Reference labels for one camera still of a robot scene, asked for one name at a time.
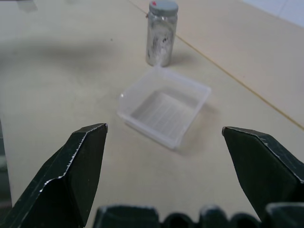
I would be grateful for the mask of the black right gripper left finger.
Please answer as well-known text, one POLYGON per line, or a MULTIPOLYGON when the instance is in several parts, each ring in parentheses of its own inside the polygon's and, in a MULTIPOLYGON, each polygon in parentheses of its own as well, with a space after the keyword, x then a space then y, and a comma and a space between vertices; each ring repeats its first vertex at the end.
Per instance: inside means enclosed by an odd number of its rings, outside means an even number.
POLYGON ((108 126, 73 132, 39 169, 0 228, 84 228, 96 195, 108 126))

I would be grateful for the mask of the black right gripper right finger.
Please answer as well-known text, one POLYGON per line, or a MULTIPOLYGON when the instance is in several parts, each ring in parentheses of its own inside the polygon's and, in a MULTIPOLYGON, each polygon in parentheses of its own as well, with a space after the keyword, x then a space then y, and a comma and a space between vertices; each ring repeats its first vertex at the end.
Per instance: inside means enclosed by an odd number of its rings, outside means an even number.
POLYGON ((273 136, 225 126, 239 184, 264 223, 304 223, 304 162, 273 136))

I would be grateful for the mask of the clear square plastic container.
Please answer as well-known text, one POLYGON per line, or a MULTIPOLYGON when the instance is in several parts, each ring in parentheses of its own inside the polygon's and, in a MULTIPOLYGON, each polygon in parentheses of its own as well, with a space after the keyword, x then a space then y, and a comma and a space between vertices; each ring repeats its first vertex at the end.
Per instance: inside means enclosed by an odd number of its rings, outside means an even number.
POLYGON ((120 94, 117 114, 143 135, 176 149, 210 94, 207 85, 156 66, 120 94))

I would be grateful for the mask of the glass jar with grey lid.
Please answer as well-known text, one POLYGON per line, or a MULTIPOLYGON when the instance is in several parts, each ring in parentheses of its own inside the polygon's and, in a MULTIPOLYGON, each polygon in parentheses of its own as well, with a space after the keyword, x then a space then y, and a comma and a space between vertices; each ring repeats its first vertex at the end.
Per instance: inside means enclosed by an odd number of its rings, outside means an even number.
POLYGON ((151 66, 166 67, 171 62, 177 15, 160 16, 149 12, 147 14, 146 62, 151 66))

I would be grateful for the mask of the grey plastic jar lid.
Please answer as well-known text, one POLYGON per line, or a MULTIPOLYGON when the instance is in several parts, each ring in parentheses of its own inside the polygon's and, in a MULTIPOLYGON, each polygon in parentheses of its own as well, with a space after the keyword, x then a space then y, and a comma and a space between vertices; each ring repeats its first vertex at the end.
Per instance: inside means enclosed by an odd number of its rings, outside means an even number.
POLYGON ((149 3, 149 12, 157 16, 171 17, 178 13, 179 6, 170 0, 152 0, 149 3))

